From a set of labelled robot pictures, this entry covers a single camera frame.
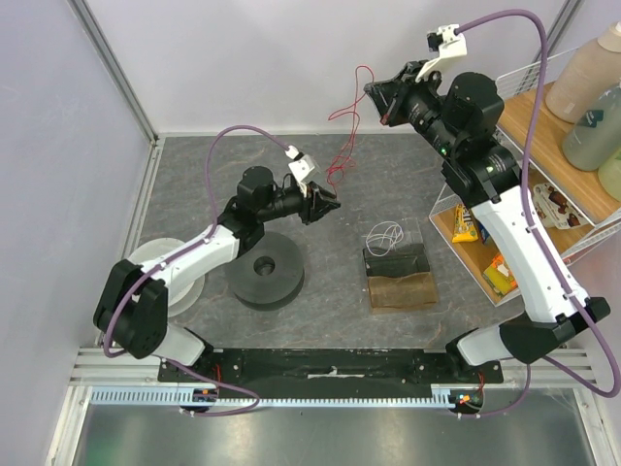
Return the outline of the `dark grey cable spool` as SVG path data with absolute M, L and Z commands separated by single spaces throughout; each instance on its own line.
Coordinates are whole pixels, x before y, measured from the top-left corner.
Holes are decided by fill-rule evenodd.
M 305 281 L 304 258 L 298 245 L 271 231 L 223 269 L 235 297 L 246 307 L 261 312 L 276 311 L 291 303 Z

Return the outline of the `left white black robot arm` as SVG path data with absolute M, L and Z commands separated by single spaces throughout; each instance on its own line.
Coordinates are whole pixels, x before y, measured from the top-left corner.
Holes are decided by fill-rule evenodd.
M 103 332 L 109 358 L 125 353 L 179 363 L 193 382 L 212 373 L 210 345 L 192 331 L 169 322 L 169 300 L 211 270 L 250 251 L 264 236 L 266 222 L 297 215 L 316 222 L 341 205 L 315 182 L 277 185 L 271 170 L 244 171 L 237 193 L 204 232 L 171 252 L 144 263 L 122 259 L 112 268 L 93 323 Z

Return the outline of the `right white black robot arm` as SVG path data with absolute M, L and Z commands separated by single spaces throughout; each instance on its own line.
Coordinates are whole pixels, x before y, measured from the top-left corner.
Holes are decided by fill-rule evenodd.
M 489 361 L 535 362 L 607 317 L 603 297 L 591 297 L 563 262 L 533 207 L 522 204 L 522 171 L 494 136 L 505 108 L 495 82 L 475 72 L 458 75 L 445 95 L 440 72 L 418 80 L 423 62 L 407 63 L 365 93 L 380 122 L 409 124 L 443 159 L 446 184 L 495 242 L 521 292 L 519 316 L 467 332 L 450 342 L 445 373 L 462 383 Z

